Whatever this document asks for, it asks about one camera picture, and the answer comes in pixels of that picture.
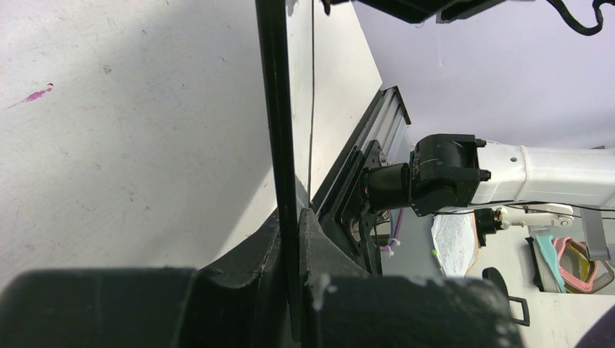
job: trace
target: black cable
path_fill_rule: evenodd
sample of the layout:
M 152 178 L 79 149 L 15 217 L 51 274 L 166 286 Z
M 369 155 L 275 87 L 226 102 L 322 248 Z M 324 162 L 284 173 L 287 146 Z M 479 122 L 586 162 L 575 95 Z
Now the black cable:
M 378 243 L 378 229 L 376 228 L 378 224 L 373 226 L 373 234 L 376 237 L 376 274 L 382 277 L 382 258 L 380 255 L 380 243 Z
M 465 215 L 465 214 L 471 214 L 474 211 L 471 210 L 469 212 L 435 212 L 434 215 Z
M 372 264 L 371 264 L 371 257 L 369 254 L 369 246 L 367 244 L 367 238 L 369 237 L 369 232 L 366 231 L 367 227 L 369 226 L 369 223 L 364 222 L 365 220 L 363 219 L 363 216 L 359 216 L 359 237 L 360 237 L 360 246 L 361 246 L 361 252 L 363 253 L 363 262 L 365 263 L 365 266 L 367 268 L 367 271 L 369 273 L 374 273 L 374 269 L 372 268 Z
M 570 28 L 572 28 L 572 30 L 585 36 L 595 35 L 599 33 L 600 30 L 602 30 L 602 23 L 604 19 L 602 17 L 602 11 L 600 10 L 600 6 L 602 6 L 603 4 L 610 4 L 615 6 L 615 0 L 594 0 L 592 2 L 592 8 L 594 9 L 594 15 L 598 24 L 596 24 L 596 26 L 588 28 L 585 27 L 583 24 L 579 23 L 579 21 L 576 20 L 574 17 L 572 17 L 572 14 L 570 14 L 570 11 L 566 8 L 566 5 L 562 0 L 547 0 L 547 2 L 557 10 L 564 22 Z
M 570 216 L 570 217 L 573 217 L 573 218 L 582 219 L 581 216 L 574 215 L 574 214 L 566 214 L 566 213 L 563 213 L 563 212 L 550 212 L 548 210 L 533 209 L 532 207 L 523 207 L 522 208 L 522 207 L 515 207 L 513 205 L 506 205 L 505 207 L 509 207 L 509 208 L 513 208 L 513 209 L 518 209 L 518 210 L 523 210 L 525 212 L 527 212 L 528 210 L 531 210 L 533 212 L 548 212 L 550 214 L 562 215 L 562 216 Z M 610 217 L 610 218 L 609 217 L 603 217 L 602 220 L 615 220 L 615 217 Z
M 574 204 L 569 204 L 569 203 L 561 203 L 561 204 L 569 205 L 571 207 L 575 207 L 579 209 L 594 210 L 596 212 L 615 212 L 615 209 L 600 209 L 600 208 L 592 208 L 592 207 L 583 207 L 582 205 L 574 205 Z

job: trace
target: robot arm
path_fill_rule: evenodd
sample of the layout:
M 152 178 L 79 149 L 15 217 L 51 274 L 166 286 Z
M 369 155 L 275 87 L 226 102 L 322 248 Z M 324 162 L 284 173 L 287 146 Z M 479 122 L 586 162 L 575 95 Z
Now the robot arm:
M 615 151 L 544 149 L 487 142 L 477 149 L 488 181 L 479 183 L 472 204 L 556 202 L 615 207 Z
M 615 208 L 615 151 L 434 134 L 416 144 L 409 163 L 368 172 L 366 195 L 375 210 L 412 207 L 418 216 L 547 202 Z

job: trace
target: wire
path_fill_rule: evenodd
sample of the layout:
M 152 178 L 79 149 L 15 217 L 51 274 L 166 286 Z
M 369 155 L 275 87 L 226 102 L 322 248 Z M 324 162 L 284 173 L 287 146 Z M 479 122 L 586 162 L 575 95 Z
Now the wire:
M 594 210 L 596 212 L 615 212 L 615 209 L 600 209 L 600 208 L 592 208 L 592 207 L 583 207 L 582 205 L 574 205 L 574 204 L 569 204 L 569 203 L 560 203 L 560 204 L 569 205 L 571 207 L 575 207 L 579 209 Z
M 469 212 L 435 212 L 434 215 L 465 215 L 465 214 L 471 214 L 474 211 L 471 210 Z
M 380 247 L 381 252 L 389 252 L 390 254 L 390 252 L 392 252 L 392 248 L 400 244 L 399 237 L 400 237 L 400 231 L 402 229 L 402 220 L 403 220 L 404 211 L 405 209 L 400 209 L 400 214 L 397 216 L 397 222 L 395 223 L 395 230 L 393 231 L 393 237 L 389 238 L 389 245 Z
M 378 276 L 382 276 L 382 258 L 380 255 L 380 246 L 378 245 L 378 229 L 376 228 L 378 224 L 373 226 L 373 234 L 376 237 L 376 274 Z
M 527 212 L 528 210 L 531 210 L 531 211 L 534 211 L 534 212 L 548 212 L 550 214 L 562 215 L 562 216 L 570 216 L 570 217 L 573 217 L 573 218 L 582 219 L 581 216 L 574 215 L 574 214 L 566 214 L 566 213 L 563 213 L 563 212 L 550 212 L 548 210 L 533 209 L 532 207 L 523 207 L 523 208 L 521 208 L 521 207 L 515 207 L 513 205 L 506 205 L 505 207 L 509 207 L 509 208 L 513 208 L 513 209 L 518 209 L 518 210 L 523 210 L 525 212 Z M 610 218 L 609 217 L 603 217 L 602 220 L 615 220 L 615 217 L 610 217 Z
M 602 11 L 600 10 L 600 6 L 602 6 L 603 4 L 610 4 L 615 6 L 615 0 L 594 0 L 592 2 L 592 8 L 594 9 L 594 15 L 598 24 L 591 28 L 588 28 L 579 23 L 579 21 L 574 19 L 574 17 L 572 17 L 572 14 L 570 14 L 570 11 L 566 8 L 566 5 L 562 0 L 547 0 L 547 2 L 557 10 L 561 18 L 570 28 L 572 28 L 572 30 L 585 36 L 595 35 L 599 33 L 600 30 L 602 30 L 602 23 L 604 19 L 602 17 Z

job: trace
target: purple paint mark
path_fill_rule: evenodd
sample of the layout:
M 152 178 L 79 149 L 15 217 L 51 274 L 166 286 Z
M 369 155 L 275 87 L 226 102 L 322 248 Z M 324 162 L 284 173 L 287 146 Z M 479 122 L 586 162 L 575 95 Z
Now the purple paint mark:
M 53 88 L 54 88 L 54 84 L 53 84 L 53 83 L 47 83 L 47 89 L 44 89 L 44 90 L 42 90 L 42 91 L 38 91 L 38 92 L 34 92 L 34 93 L 32 93 L 31 95 L 26 96 L 26 97 L 25 97 L 22 101 L 20 101 L 20 102 L 18 102 L 18 103 L 15 103 L 15 104 L 11 105 L 11 106 L 9 107 L 9 109 L 10 109 L 10 108 L 12 108 L 12 107 L 14 107 L 15 105 L 19 105 L 19 104 L 22 104 L 22 103 L 29 103 L 29 102 L 31 102 L 31 101 L 33 102 L 33 101 L 37 100 L 38 98 L 41 98 L 42 96 L 44 96 L 44 95 L 45 95 L 45 93 L 47 93 L 47 92 L 51 92 L 51 90 L 52 90 Z

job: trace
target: black handle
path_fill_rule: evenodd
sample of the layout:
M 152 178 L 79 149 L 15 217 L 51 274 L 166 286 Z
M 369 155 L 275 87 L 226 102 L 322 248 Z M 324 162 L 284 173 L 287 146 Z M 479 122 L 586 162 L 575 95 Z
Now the black handle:
M 527 300 L 522 299 L 521 297 L 508 297 L 509 301 L 518 302 L 521 304 L 521 308 L 523 310 L 523 320 L 513 318 L 513 321 L 519 325 L 529 326 L 529 308 L 527 307 Z

